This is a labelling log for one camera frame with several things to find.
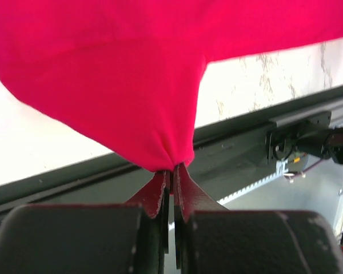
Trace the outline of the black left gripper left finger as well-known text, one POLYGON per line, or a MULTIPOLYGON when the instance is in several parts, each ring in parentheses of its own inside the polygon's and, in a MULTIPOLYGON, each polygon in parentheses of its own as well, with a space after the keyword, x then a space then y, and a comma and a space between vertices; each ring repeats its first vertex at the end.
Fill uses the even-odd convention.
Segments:
POLYGON ((162 273, 170 174, 123 204, 28 204, 0 225, 0 273, 162 273))

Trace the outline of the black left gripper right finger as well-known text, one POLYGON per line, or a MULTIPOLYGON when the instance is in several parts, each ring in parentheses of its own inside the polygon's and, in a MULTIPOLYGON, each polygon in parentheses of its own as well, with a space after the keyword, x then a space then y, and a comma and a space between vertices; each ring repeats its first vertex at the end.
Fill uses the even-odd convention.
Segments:
POLYGON ((343 273, 343 251, 313 211, 236 211, 184 164, 173 171, 176 266, 182 273, 343 273))

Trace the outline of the red t shirt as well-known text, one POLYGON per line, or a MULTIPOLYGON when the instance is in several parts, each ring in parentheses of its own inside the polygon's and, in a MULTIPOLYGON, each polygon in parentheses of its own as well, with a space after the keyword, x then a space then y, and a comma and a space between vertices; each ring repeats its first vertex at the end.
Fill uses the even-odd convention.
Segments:
POLYGON ((0 81, 151 172, 194 158, 210 62, 343 37, 343 1, 0 1, 0 81))

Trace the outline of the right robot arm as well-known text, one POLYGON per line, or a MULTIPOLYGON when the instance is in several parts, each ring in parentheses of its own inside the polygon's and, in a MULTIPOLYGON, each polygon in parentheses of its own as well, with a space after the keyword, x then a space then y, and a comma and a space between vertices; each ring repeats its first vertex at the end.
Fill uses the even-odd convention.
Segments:
POLYGON ((321 111, 269 131, 267 161, 284 161, 302 152, 343 165, 343 126, 330 128, 331 117, 330 111, 321 111))

